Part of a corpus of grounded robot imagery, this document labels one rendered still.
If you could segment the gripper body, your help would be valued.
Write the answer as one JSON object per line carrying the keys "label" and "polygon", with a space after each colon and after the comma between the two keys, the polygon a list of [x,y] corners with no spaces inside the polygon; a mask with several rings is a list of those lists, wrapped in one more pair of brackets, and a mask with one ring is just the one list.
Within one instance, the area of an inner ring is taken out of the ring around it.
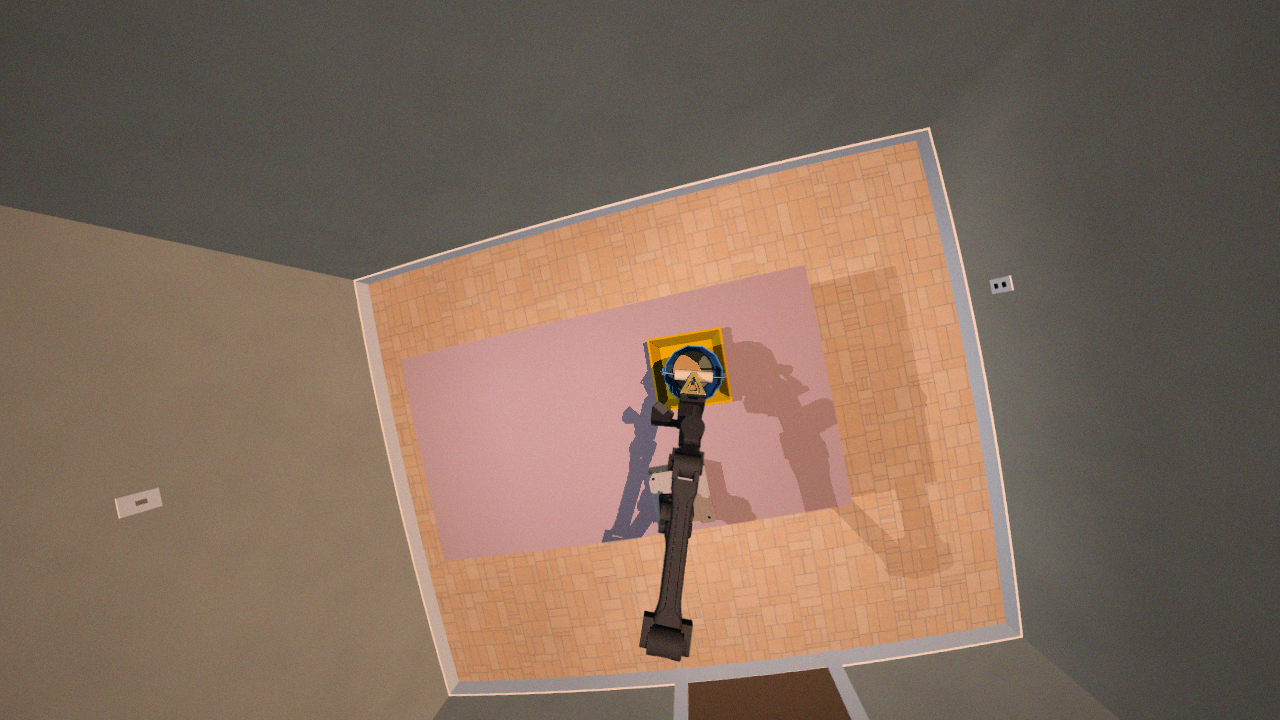
{"label": "gripper body", "polygon": [[[698,400],[692,400],[692,398],[698,398]],[[705,398],[707,398],[707,395],[689,395],[689,396],[687,395],[680,395],[678,404],[692,404],[692,415],[701,418],[703,410],[704,410],[704,406],[705,406]]]}

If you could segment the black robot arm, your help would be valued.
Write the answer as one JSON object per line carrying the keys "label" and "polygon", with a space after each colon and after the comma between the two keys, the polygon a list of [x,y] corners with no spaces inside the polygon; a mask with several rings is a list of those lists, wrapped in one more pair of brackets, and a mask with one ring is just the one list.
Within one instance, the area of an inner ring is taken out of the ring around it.
{"label": "black robot arm", "polygon": [[[660,597],[654,612],[644,611],[639,647],[646,648],[646,655],[680,662],[681,656],[689,657],[692,637],[692,620],[682,618],[681,600],[689,538],[692,533],[692,503],[703,471],[704,452],[700,451],[700,439],[705,424],[700,416],[692,415],[692,404],[678,404],[678,416],[672,419],[673,416],[675,413],[660,401],[657,401],[652,407],[652,425],[677,427],[678,448],[673,447],[668,459],[667,470],[672,471],[672,493],[659,495],[658,533],[664,534],[667,544]],[[678,477],[694,480],[684,480]]]}

